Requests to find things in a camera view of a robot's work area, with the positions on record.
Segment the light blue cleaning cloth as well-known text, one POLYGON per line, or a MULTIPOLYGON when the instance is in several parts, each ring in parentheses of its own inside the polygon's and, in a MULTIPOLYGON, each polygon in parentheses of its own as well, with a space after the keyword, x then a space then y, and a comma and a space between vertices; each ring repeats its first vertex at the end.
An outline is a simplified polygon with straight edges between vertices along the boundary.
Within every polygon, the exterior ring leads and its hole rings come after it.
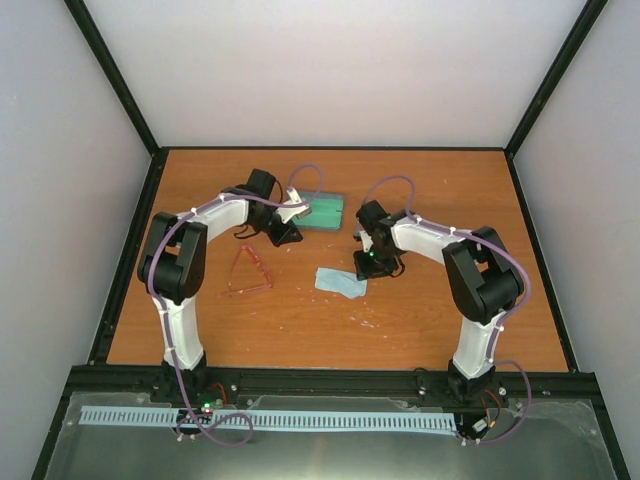
POLYGON ((366 295, 367 280, 360 280, 351 272, 319 267, 315 276, 315 288, 356 299, 366 295))

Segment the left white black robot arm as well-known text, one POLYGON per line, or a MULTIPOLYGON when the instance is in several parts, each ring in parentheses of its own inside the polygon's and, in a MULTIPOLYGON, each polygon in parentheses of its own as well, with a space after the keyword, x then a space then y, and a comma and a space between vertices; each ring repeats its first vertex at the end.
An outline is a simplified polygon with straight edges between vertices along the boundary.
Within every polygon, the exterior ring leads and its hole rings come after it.
POLYGON ((311 202, 291 185, 284 190, 285 200, 272 201, 276 184, 272 174, 255 169, 246 183, 208 203, 178 215, 160 212, 151 221, 137 275, 161 321, 163 367, 175 371, 172 388, 186 402, 201 400, 208 390, 196 319, 208 243, 241 226, 266 233, 276 247, 302 240, 293 219, 310 213, 311 202))

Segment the grey-green glasses case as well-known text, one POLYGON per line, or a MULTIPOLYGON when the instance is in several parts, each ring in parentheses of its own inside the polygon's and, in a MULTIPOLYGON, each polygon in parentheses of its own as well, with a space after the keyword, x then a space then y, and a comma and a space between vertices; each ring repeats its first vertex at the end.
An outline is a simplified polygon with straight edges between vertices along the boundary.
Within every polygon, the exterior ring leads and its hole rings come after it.
POLYGON ((338 232, 342 226, 345 199, 337 193, 321 192, 311 201, 311 212, 303 218, 295 217, 299 229, 338 232))

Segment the red transparent sunglasses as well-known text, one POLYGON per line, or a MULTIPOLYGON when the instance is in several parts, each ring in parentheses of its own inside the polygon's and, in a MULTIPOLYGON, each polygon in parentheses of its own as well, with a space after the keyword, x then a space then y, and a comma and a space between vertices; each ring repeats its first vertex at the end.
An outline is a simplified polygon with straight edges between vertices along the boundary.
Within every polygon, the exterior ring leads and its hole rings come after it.
POLYGON ((231 263, 229 276, 218 297, 229 298, 263 292, 274 286, 271 272, 262 256, 249 244, 242 244, 231 263))

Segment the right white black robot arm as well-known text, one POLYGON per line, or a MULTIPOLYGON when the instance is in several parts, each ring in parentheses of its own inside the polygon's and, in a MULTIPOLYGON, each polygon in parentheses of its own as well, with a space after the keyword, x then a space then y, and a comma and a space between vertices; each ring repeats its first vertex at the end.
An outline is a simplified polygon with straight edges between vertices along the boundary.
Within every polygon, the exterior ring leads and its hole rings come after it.
POLYGON ((390 214, 375 200, 356 212, 354 252, 360 280, 398 277, 402 256, 421 255, 444 266, 454 304, 462 315, 458 347, 447 367, 447 389, 470 402, 490 384, 496 343, 505 318, 526 293, 525 272, 491 227, 474 231, 444 227, 409 212, 390 214))

